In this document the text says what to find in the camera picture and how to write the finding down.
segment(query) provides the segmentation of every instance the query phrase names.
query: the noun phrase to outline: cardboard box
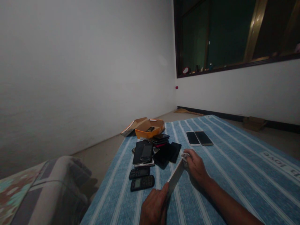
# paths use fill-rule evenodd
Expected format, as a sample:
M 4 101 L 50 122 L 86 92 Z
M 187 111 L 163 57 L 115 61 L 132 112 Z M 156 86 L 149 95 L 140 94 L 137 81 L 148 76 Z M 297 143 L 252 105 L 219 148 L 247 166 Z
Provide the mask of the cardboard box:
M 248 130 L 260 131 L 267 121 L 262 118 L 257 117 L 244 117 L 243 118 L 243 127 Z
M 154 127 L 151 132 L 146 132 L 149 127 Z M 136 119 L 122 131 L 121 135 L 127 137 L 135 130 L 135 134 L 138 139 L 148 139 L 154 135 L 161 134 L 165 129 L 165 122 L 160 119 L 147 119 L 147 117 Z

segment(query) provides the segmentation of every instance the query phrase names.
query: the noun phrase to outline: hand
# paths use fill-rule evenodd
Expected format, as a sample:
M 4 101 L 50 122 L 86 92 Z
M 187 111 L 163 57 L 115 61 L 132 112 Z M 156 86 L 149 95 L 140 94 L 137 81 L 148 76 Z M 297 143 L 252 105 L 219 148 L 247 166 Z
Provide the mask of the hand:
M 193 149 L 185 149 L 185 153 L 189 153 L 191 157 L 187 157 L 187 164 L 191 175 L 197 180 L 201 187 L 211 180 L 210 176 L 207 174 L 203 160 Z
M 162 190 L 152 189 L 142 205 L 140 225 L 144 224 L 165 224 L 167 207 L 166 196 L 169 183 L 166 183 Z

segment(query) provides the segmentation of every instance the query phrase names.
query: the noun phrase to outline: window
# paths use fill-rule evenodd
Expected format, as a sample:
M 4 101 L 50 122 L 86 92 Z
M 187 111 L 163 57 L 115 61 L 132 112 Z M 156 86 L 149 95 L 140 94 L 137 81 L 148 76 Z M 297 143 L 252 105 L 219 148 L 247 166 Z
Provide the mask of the window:
M 174 0 L 177 77 L 300 58 L 299 11 L 300 0 Z

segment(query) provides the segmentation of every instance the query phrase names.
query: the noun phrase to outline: broom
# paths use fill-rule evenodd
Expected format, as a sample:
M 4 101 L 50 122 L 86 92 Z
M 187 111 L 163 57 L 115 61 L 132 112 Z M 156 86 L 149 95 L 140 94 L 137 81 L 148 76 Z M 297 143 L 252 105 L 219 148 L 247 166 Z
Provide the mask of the broom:
M 199 116 L 205 116 L 205 115 L 203 115 L 203 114 L 201 114 L 201 113 L 190 112 L 190 111 L 188 111 L 188 110 L 186 110 L 186 109 L 183 109 L 183 108 L 177 109 L 177 110 L 175 111 L 175 113 L 189 113 L 189 114 L 194 114 L 194 115 L 199 115 Z

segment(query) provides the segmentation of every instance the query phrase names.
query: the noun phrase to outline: blue striped mat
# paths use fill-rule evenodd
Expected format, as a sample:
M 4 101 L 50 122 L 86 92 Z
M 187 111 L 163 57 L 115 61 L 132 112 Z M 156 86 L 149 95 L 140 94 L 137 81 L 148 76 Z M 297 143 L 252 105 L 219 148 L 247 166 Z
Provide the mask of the blue striped mat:
M 208 174 L 265 224 L 300 224 L 300 162 L 247 132 L 213 116 L 166 123 L 170 142 L 195 149 Z M 186 132 L 204 130 L 213 146 L 188 144 Z M 81 224 L 138 224 L 141 206 L 151 189 L 130 192 L 129 172 L 137 138 L 127 137 L 112 161 Z M 151 167 L 155 188 L 174 171 Z M 210 202 L 183 172 L 170 200 L 168 224 L 225 224 Z

